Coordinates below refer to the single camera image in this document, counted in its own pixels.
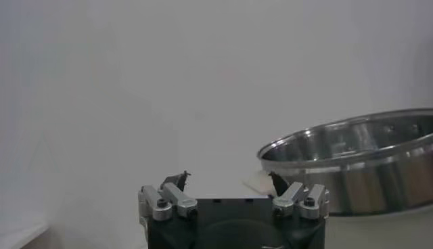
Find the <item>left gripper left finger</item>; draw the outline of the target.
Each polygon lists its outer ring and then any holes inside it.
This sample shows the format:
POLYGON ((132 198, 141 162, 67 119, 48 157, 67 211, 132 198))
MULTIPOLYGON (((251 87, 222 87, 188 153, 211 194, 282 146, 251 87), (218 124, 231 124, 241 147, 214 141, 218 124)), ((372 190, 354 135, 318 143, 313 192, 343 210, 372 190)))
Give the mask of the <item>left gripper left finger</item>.
POLYGON ((198 201, 184 193, 190 173, 183 171, 167 177, 159 188, 144 185, 138 191, 139 222, 149 219, 168 221, 174 212, 181 218, 190 219, 198 211, 198 201))

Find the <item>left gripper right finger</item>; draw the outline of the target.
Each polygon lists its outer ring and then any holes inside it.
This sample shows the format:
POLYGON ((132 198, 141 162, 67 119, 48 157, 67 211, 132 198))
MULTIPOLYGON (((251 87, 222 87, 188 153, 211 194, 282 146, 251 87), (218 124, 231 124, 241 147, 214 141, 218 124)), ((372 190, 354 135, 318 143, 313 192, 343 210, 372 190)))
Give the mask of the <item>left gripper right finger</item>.
POLYGON ((324 185, 308 187, 301 182, 288 183, 273 171, 268 176, 277 194, 272 197, 272 209, 276 217, 291 217, 295 212, 308 220, 329 217, 330 192, 324 185))

